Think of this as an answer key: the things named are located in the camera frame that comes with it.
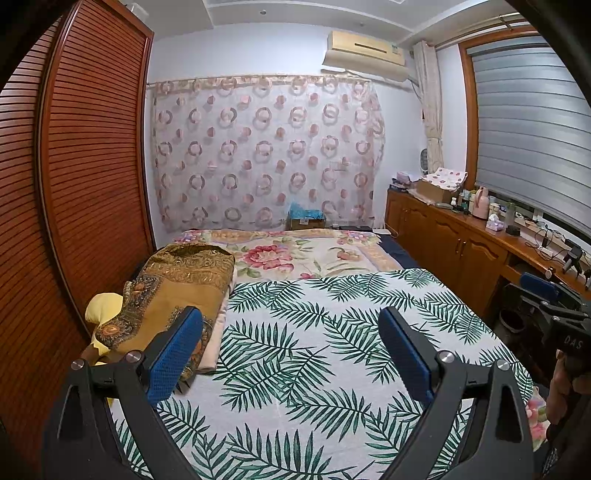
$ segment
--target louvered wardrobe door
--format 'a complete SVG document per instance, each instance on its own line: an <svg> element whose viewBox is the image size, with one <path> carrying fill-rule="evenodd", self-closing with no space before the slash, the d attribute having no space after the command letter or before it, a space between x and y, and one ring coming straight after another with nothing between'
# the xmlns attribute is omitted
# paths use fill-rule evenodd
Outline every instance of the louvered wardrobe door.
<svg viewBox="0 0 591 480"><path fill-rule="evenodd" d="M0 421L33 465L68 365L88 343L61 292L35 192L35 110L56 32L57 24L0 91ZM3 453L0 441L0 477L10 478Z"/></svg>
<svg viewBox="0 0 591 480"><path fill-rule="evenodd" d="M152 32L116 0L83 0L50 70L41 128L43 196L64 279L83 314L120 293L153 251L142 177Z"/></svg>

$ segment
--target air conditioner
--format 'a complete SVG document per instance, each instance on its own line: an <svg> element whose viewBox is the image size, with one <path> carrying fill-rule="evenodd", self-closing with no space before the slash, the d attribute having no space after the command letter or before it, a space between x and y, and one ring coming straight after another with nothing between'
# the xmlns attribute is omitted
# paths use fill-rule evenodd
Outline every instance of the air conditioner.
<svg viewBox="0 0 591 480"><path fill-rule="evenodd" d="M392 44L334 30L328 37L323 65L369 73L404 82L409 77L402 49Z"/></svg>

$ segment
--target bedspread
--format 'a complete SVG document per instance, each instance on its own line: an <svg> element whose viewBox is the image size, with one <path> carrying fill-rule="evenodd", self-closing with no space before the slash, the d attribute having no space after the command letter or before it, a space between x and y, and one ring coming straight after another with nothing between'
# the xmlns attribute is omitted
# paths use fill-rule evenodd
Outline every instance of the bedspread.
<svg viewBox="0 0 591 480"><path fill-rule="evenodd" d="M218 245L236 258L238 282L336 277L402 268L367 232L189 230L175 242Z"/></svg>
<svg viewBox="0 0 591 480"><path fill-rule="evenodd" d="M464 361L505 358L529 399L525 368L425 270L239 284L217 371L180 385L157 407L199 475L378 479L423 411L380 341L386 306ZM449 468L471 402L459 406L433 474ZM132 467L146 473L117 402L113 416Z"/></svg>

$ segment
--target cardboard box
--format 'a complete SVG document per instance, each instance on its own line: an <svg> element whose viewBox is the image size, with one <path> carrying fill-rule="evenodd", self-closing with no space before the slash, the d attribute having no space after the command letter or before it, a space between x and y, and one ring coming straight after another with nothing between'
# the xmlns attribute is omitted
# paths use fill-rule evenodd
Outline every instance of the cardboard box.
<svg viewBox="0 0 591 480"><path fill-rule="evenodd" d="M308 228L324 228L325 219L313 218L287 218L288 230L306 230Z"/></svg>
<svg viewBox="0 0 591 480"><path fill-rule="evenodd" d="M433 183L429 183L423 179L417 182L417 193L437 202L451 203L455 192L451 190L443 190Z"/></svg>

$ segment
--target roller blind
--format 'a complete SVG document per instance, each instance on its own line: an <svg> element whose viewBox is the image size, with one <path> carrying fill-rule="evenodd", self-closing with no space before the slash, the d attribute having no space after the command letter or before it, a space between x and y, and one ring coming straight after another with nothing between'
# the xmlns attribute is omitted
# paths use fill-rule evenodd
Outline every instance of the roller blind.
<svg viewBox="0 0 591 480"><path fill-rule="evenodd" d="M476 183L591 235L591 108L542 37L468 49L478 93Z"/></svg>

